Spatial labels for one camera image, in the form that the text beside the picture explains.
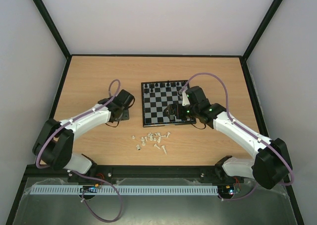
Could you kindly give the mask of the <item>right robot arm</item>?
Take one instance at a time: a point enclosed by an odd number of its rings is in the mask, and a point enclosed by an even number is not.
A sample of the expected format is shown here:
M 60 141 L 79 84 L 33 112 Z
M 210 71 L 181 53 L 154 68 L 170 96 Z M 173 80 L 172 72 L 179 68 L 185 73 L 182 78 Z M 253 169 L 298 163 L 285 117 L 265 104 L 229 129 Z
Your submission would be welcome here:
M 259 185 L 272 189 L 292 172 L 286 143 L 256 133 L 237 120 L 228 109 L 218 103 L 211 104 L 199 86 L 182 93 L 182 102 L 164 109 L 170 119 L 198 119 L 205 126 L 228 136 L 252 158 L 229 157 L 216 169 L 216 176 L 227 181 L 233 176 L 253 178 Z

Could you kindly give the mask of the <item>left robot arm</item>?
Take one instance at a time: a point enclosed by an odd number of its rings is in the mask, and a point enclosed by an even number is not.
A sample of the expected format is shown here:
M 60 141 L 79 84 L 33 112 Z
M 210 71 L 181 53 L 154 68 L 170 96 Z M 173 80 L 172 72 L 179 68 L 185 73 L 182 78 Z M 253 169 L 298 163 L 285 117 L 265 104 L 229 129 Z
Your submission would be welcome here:
M 125 90 L 99 100 L 89 110 L 69 119 L 48 119 L 33 146 L 38 168 L 50 167 L 86 174 L 93 166 L 92 159 L 73 152 L 74 141 L 91 129 L 107 123 L 126 120 L 125 114 L 135 97 Z

